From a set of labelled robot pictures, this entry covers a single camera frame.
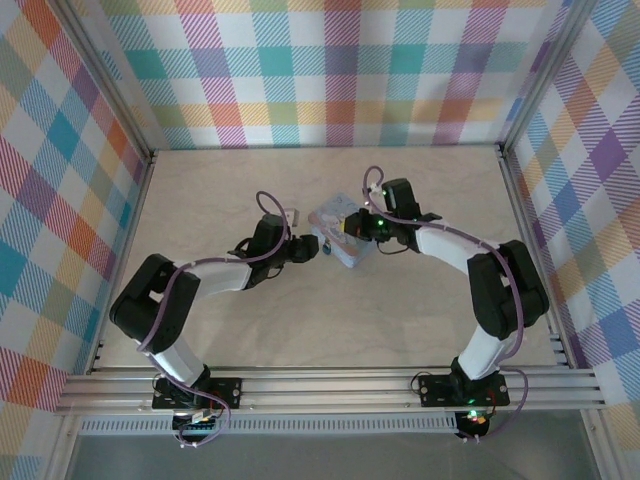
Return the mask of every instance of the metal extrusion bar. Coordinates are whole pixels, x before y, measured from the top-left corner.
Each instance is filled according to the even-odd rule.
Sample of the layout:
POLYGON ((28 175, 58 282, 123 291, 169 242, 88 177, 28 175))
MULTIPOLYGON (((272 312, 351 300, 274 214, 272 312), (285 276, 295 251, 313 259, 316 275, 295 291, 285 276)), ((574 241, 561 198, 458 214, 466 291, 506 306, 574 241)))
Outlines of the metal extrusion bar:
MULTIPOLYGON (((166 415, 152 411, 149 369, 115 369, 69 378, 57 413, 64 415, 166 415)), ((448 368, 419 369, 216 369, 216 377, 243 378, 240 409, 253 414, 400 413, 456 411, 422 408, 409 382, 418 371, 446 374, 448 368)), ((529 379, 528 410, 598 409, 602 392, 591 370, 524 367, 529 379)), ((523 393, 523 379, 504 372, 513 410, 523 393)))
POLYGON ((132 140, 138 153, 150 159, 153 154, 153 147, 149 145, 144 133, 140 129, 138 122, 129 110, 129 106, 121 95, 120 90, 115 85, 113 77, 102 61, 100 52, 96 50, 91 39, 82 25, 75 9, 69 5, 68 0, 50 0, 49 5, 58 16, 60 23, 69 35, 80 54, 80 58, 87 66, 91 76, 98 85, 98 89, 106 98, 109 106, 113 109, 116 118, 120 121, 123 129, 132 140))
MULTIPOLYGON (((138 193, 138 198, 136 200, 136 204, 131 216, 131 223, 129 224, 127 236, 119 255, 119 258, 121 258, 122 260, 118 262, 116 266, 115 275, 113 276, 113 281, 111 282, 111 286, 109 287, 107 305, 113 305, 113 302, 118 295, 118 288, 120 288, 120 283, 122 282, 122 277, 124 276, 124 271, 127 264, 125 260, 129 258, 129 253, 131 252, 131 246, 133 245, 133 239, 138 229, 138 223, 140 222, 140 216, 142 215, 142 206, 144 205, 144 201, 147 198, 147 193, 149 191, 149 185, 151 184, 151 177, 153 175, 154 168, 155 163, 146 164, 144 167, 144 172, 140 177, 140 192, 138 193)), ((100 347, 102 346, 102 339, 104 338, 104 332, 108 323, 108 316, 109 309, 107 308, 100 318, 100 322, 97 326, 97 334, 94 335, 93 341, 91 343, 91 347, 89 350, 91 353, 89 354, 87 363, 85 365, 85 371, 87 372, 87 375, 91 373, 91 371, 93 370, 94 362, 97 358, 99 358, 98 353, 100 347)))
POLYGON ((580 32, 582 32, 589 15, 597 3, 598 0, 580 0, 573 2, 567 19, 544 60, 544 66, 538 72, 531 91, 525 98, 511 129, 505 137, 504 143, 507 150, 514 148, 515 144, 529 126, 533 115, 538 110, 542 99, 547 93, 549 85, 551 85, 551 82, 553 82, 562 68, 564 60, 567 58, 571 47, 580 35, 580 32))
POLYGON ((513 172, 511 171, 510 163, 511 163, 511 155, 509 152, 500 149, 499 163, 500 170, 502 171, 502 177, 504 179, 505 186, 507 188, 507 192, 509 195, 509 199, 511 200, 511 207, 513 209, 514 215, 516 217, 516 223, 518 224, 518 229, 522 235, 523 241, 526 243, 527 248, 531 252, 531 258, 536 266, 536 269, 540 273, 540 279, 542 280, 542 285, 545 290, 549 293, 549 311, 545 315, 547 320, 550 323, 552 332, 554 334, 559 335, 559 338, 562 341, 562 345, 564 347, 565 358, 567 360, 567 364, 570 367, 576 367, 576 355, 572 349, 571 343, 568 341, 569 336, 564 328, 560 317, 560 309, 558 307, 556 297, 552 294, 553 290, 551 289, 551 284, 549 282, 549 278, 546 275, 546 271, 544 269, 544 263, 542 261, 542 253, 536 242, 535 235, 532 230, 532 222, 527 218, 526 211, 524 209, 524 205, 522 203, 522 196, 518 189, 518 185, 514 180, 513 172))

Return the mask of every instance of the plaid wallpaper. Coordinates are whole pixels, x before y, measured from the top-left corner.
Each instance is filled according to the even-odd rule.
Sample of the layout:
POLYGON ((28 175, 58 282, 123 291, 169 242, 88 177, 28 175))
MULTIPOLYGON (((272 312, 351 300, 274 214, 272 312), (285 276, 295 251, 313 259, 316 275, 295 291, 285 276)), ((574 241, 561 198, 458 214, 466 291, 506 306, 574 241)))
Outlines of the plaid wallpaper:
POLYGON ((514 168, 563 322, 640 471, 640 0, 601 0, 514 168))
POLYGON ((0 0, 0 479, 36 476, 143 163, 45 0, 0 0))
POLYGON ((570 3, 74 0, 171 149, 493 143, 570 3))

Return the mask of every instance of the white floor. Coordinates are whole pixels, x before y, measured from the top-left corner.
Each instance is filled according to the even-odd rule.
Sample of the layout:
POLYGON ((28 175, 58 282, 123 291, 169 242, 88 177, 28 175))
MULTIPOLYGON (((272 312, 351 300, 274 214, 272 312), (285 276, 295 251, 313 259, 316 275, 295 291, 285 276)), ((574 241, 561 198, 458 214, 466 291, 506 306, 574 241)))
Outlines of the white floor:
MULTIPOLYGON (((308 233, 308 213, 334 193, 360 201, 371 164, 387 179, 407 177, 423 212, 484 238, 519 236, 490 147, 163 152, 124 282, 155 252, 192 260, 232 249, 261 217, 254 202, 260 189, 298 208, 294 233, 308 233)), ((184 334, 210 366, 442 366, 475 327, 467 277, 438 260, 375 252, 349 270, 319 253, 253 290, 195 304, 184 334)), ((541 319, 511 364, 554 363, 541 319)), ((146 360, 109 324, 100 365, 146 360)))

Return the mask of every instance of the aluminum rail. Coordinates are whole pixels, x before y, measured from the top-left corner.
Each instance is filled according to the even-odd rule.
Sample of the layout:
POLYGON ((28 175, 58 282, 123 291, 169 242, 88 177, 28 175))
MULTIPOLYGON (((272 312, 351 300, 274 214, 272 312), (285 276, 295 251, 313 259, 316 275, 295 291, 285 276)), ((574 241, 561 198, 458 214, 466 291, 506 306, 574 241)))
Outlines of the aluminum rail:
MULTIPOLYGON (((523 367, 529 379, 527 410, 577 410, 604 407, 592 370, 523 367)), ((240 377, 242 401, 234 415, 399 413, 460 411, 460 408, 423 408, 409 382, 418 372, 446 374, 448 368, 371 369, 217 369, 215 377, 240 377)), ((523 379, 504 372, 513 410, 523 393, 523 379)), ((62 393, 58 414, 166 415, 151 410, 152 368, 106 369, 72 376, 62 393)))

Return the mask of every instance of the perforated metal strip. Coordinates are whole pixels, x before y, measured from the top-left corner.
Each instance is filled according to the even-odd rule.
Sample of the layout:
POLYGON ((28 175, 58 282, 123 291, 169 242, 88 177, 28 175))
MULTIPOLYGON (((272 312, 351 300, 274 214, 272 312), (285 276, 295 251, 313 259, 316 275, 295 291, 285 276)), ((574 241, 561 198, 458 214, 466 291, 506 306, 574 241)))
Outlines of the perforated metal strip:
MULTIPOLYGON (((232 418, 227 434, 451 433, 453 413, 387 415, 251 415, 232 418)), ((167 435, 171 417, 87 416, 80 435, 167 435)))

